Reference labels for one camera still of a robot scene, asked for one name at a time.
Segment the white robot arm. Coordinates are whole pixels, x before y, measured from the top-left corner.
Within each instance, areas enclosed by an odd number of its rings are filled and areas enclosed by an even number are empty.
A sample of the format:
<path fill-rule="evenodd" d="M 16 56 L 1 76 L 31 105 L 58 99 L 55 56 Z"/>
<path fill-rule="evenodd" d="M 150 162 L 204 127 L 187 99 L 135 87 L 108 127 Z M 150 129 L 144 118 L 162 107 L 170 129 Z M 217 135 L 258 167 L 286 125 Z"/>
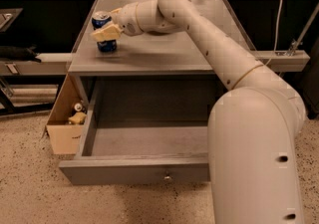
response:
<path fill-rule="evenodd" d="M 190 0 L 131 3 L 109 15 L 96 41 L 184 30 L 225 85 L 208 119 L 215 223 L 305 224 L 294 145 L 306 118 L 300 95 Z"/>

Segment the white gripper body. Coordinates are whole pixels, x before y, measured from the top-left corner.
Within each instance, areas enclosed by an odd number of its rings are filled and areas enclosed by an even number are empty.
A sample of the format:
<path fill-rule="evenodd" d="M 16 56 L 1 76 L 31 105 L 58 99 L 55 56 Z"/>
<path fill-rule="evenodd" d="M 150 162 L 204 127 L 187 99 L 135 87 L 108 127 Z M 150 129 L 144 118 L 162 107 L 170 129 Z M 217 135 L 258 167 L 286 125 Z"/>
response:
<path fill-rule="evenodd" d="M 123 33 L 128 36 L 140 35 L 143 30 L 140 28 L 137 19 L 138 3 L 127 4 L 122 7 L 122 10 L 118 14 L 112 14 L 113 20 L 120 26 Z"/>

